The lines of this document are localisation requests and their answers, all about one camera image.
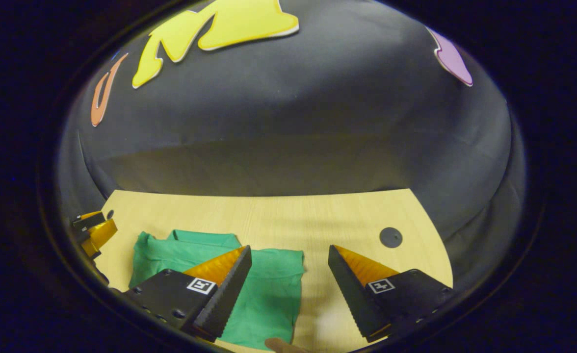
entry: folded green cloth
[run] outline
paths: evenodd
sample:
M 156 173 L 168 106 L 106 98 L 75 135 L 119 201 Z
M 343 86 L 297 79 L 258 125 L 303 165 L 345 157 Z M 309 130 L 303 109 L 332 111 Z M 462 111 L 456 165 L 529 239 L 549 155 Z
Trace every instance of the folded green cloth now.
M 173 230 L 157 240 L 142 232 L 134 246 L 130 288 L 161 270 L 185 271 L 240 247 L 234 234 Z M 220 339 L 267 351 L 265 339 L 290 342 L 302 298 L 303 263 L 303 251 L 252 250 L 250 272 Z

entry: light wooden tabletop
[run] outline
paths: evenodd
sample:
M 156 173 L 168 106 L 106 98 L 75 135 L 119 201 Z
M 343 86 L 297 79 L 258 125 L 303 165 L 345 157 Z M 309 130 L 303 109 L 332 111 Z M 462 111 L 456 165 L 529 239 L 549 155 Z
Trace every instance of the light wooden tabletop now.
M 101 248 L 97 267 L 110 286 L 129 287 L 133 246 L 145 231 L 165 239 L 173 229 L 233 233 L 253 250 L 304 251 L 302 304 L 293 344 L 317 352 L 347 352 L 367 346 L 327 265 L 336 244 L 397 271 L 417 268 L 452 286 L 443 242 L 408 189 L 360 194 L 290 197 L 209 197 L 116 190 L 103 206 L 114 210 L 118 232 Z M 380 243 L 380 231 L 394 227 L 398 248 Z M 216 341 L 237 353 L 264 352 Z

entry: black bolt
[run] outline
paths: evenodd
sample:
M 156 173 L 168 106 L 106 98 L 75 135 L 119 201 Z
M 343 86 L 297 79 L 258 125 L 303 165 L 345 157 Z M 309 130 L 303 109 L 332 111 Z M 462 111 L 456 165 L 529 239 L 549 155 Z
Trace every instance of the black bolt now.
M 173 310 L 173 316 L 176 317 L 177 319 L 183 319 L 186 317 L 186 314 L 183 311 L 176 309 Z

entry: black circular hole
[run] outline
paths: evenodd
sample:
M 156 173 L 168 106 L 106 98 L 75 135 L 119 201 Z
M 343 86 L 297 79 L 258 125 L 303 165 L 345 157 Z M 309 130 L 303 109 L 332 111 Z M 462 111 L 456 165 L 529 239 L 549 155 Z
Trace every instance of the black circular hole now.
M 176 309 L 173 310 L 173 316 L 176 317 L 177 319 L 183 319 L 186 317 L 186 314 L 183 311 Z
M 402 234 L 396 228 L 384 228 L 380 231 L 380 243 L 387 248 L 397 248 L 402 243 Z

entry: black fabric backdrop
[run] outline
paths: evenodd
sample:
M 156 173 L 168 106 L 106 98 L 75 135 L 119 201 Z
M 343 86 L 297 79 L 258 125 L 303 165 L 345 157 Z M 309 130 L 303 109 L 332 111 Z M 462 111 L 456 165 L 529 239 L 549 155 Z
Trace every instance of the black fabric backdrop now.
M 138 89 L 131 78 L 156 25 L 116 49 L 69 112 L 59 159 L 65 214 L 100 209 L 117 188 L 221 196 L 411 188 L 446 244 L 455 288 L 470 288 L 504 256 L 524 205 L 524 149 L 504 96 L 463 50 L 473 87 L 446 72 L 427 29 L 384 4 L 281 5 L 299 18 L 298 33 L 204 52 L 196 40 L 208 22 L 181 62 L 160 47 L 160 74 Z M 97 82 L 125 53 L 93 127 Z

